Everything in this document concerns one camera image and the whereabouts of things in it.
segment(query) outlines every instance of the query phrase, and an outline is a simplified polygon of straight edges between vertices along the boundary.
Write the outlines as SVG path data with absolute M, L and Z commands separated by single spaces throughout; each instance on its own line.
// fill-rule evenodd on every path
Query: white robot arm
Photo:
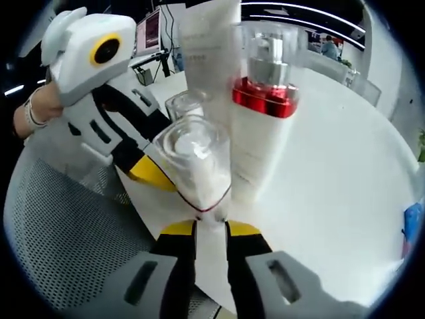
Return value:
M 82 136 L 82 147 L 100 161 L 114 163 L 136 180 L 174 191 L 162 169 L 104 109 L 113 106 L 148 142 L 171 123 L 129 68 L 135 22 L 86 12 L 79 8 L 59 14 L 41 43 L 42 63 L 58 86 L 63 116 L 72 133 Z

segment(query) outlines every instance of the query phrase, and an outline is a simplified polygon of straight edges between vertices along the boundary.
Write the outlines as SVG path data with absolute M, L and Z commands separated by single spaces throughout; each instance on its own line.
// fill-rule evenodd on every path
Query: computer monitor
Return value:
M 156 53 L 161 50 L 160 9 L 156 9 L 137 25 L 136 56 Z

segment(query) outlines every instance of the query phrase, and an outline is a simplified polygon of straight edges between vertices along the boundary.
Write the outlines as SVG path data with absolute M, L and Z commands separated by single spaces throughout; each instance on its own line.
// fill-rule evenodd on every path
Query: white bottle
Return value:
M 270 23 L 246 26 L 247 76 L 234 81 L 231 105 L 232 196 L 257 201 L 278 168 L 298 106 L 292 72 L 298 30 Z

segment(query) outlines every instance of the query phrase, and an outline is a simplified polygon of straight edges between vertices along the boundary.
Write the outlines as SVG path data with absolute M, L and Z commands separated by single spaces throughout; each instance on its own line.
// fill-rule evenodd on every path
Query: white round table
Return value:
M 163 108 L 186 89 L 184 72 L 149 88 Z M 368 306 L 382 292 L 384 270 L 400 259 L 403 211 L 418 201 L 419 165 L 384 116 L 322 74 L 305 70 L 297 112 L 265 196 L 255 207 L 233 203 L 230 219 L 259 228 L 272 249 L 316 272 L 336 299 Z M 155 238 L 168 224 L 193 217 L 176 193 L 120 177 Z M 200 227 L 196 272 L 199 288 L 235 313 L 224 229 Z

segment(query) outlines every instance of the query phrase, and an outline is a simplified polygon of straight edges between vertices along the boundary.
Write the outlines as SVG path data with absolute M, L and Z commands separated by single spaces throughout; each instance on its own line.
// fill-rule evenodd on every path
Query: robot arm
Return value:
M 195 285 L 197 223 L 166 227 L 150 253 L 132 258 L 106 279 L 101 295 L 65 317 L 186 319 Z M 239 319 L 365 317 L 362 306 L 323 291 L 319 277 L 294 258 L 272 252 L 255 227 L 236 221 L 225 225 L 227 277 Z
M 86 8 L 65 11 L 44 34 L 42 63 L 58 86 L 63 116 L 85 150 L 133 179 L 175 191 L 163 170 L 104 109 L 112 105 L 145 145 L 171 123 L 128 67 L 134 42 L 135 22 L 129 17 L 86 16 Z

